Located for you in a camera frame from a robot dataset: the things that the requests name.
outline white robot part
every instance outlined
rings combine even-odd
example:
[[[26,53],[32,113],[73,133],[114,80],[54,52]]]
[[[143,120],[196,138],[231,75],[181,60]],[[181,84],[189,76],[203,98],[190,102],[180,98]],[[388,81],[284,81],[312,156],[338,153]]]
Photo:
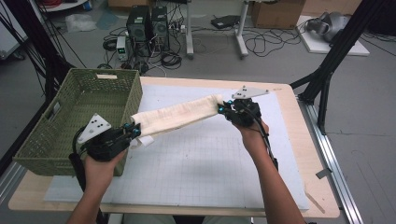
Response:
[[[268,90],[253,88],[253,87],[242,87],[239,91],[232,95],[233,99],[248,99],[255,96],[268,94]]]
[[[78,142],[80,144],[83,144],[86,141],[92,139],[93,137],[104,133],[110,128],[111,124],[95,113],[91,118],[90,122],[87,124],[84,132],[82,132],[81,136],[78,138]]]

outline computer tower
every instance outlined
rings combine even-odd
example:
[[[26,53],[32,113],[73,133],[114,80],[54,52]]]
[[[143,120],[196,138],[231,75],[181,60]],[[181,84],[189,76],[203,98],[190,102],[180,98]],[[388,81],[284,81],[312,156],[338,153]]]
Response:
[[[129,36],[137,42],[149,41],[152,35],[149,6],[132,6],[126,28]]]
[[[169,50],[168,11],[166,7],[155,7],[151,12],[155,49]]]
[[[126,22],[129,37],[132,43],[134,56],[148,57],[151,54],[150,45],[152,37],[151,19],[149,15],[149,6],[132,6]]]

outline grid paper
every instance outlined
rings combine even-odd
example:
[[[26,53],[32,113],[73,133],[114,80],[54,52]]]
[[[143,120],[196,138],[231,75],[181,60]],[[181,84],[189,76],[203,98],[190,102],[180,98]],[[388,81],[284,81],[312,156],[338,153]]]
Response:
[[[236,90],[144,85],[139,111],[195,100],[209,94],[231,99]],[[255,97],[271,128],[279,172],[300,209],[308,209],[276,95]],[[124,173],[114,177],[102,203],[263,208],[257,170],[240,132],[222,115],[154,137],[129,151]],[[82,195],[71,176],[55,176],[46,201],[77,202]]]

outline hand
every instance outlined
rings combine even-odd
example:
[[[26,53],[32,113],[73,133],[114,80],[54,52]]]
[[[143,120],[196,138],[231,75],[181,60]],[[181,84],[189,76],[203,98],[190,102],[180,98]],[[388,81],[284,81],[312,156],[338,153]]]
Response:
[[[85,159],[85,176],[87,179],[85,192],[102,197],[113,179],[114,168],[125,153],[126,150],[123,150],[111,161],[96,161],[87,156]]]

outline cardboard box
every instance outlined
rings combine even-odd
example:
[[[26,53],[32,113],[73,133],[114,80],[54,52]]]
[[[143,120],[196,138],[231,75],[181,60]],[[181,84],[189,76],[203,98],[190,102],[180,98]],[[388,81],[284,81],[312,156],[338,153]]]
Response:
[[[320,16],[323,12],[341,12],[353,15],[361,0],[306,0],[302,15]]]
[[[151,6],[151,0],[108,0],[109,7]]]
[[[305,0],[281,0],[275,4],[255,3],[251,19],[257,28],[293,29]]]

